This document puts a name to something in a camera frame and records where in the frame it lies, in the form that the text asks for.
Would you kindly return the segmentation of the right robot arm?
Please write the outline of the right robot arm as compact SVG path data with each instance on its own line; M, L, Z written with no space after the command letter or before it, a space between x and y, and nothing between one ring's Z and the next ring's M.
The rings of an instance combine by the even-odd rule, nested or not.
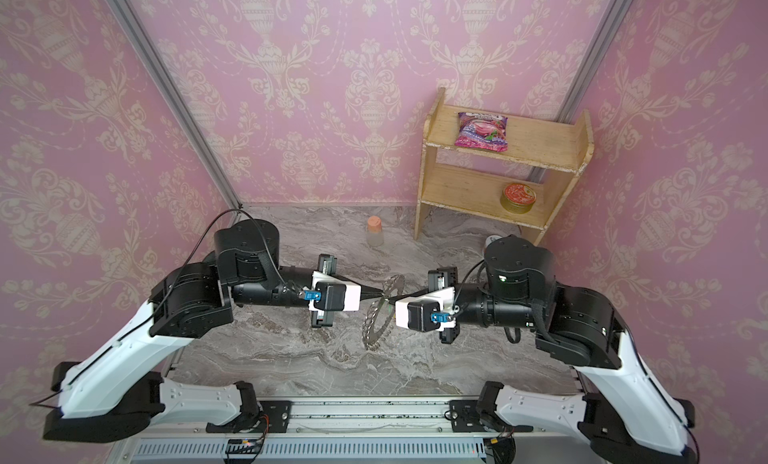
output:
M467 326L501 328L512 344L529 330L536 349L572 368L585 386L555 396L487 382L477 412L488 426L567 435L609 463L700 461L693 404L663 388L607 297L558 282L553 255L513 235L490 243L476 268L486 274L481 284L432 272L434 289L400 305L399 326L436 332L445 344Z

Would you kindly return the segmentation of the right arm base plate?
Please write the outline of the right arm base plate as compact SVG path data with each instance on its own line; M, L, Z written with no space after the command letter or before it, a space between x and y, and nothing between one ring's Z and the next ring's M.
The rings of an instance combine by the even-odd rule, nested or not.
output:
M534 428L529 425L513 426L501 421L498 417L479 412L476 400L451 400L448 410L443 417L451 424L454 433L497 432L502 435L515 433L531 433Z

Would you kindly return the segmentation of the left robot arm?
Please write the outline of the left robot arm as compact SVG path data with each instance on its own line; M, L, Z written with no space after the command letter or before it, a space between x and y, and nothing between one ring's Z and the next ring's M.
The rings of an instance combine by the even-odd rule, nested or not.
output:
M229 434L268 425L252 384L184 385L163 377L156 366L231 324L236 307L304 309L311 327L319 329L332 326L335 314L356 312L361 302L383 294L339 275L328 254L313 269L280 265L278 229L249 214L214 232L213 241L203 260L187 259L160 281L93 355L54 368L57 402L46 416L43 439L112 443L158 424L203 423L209 432Z

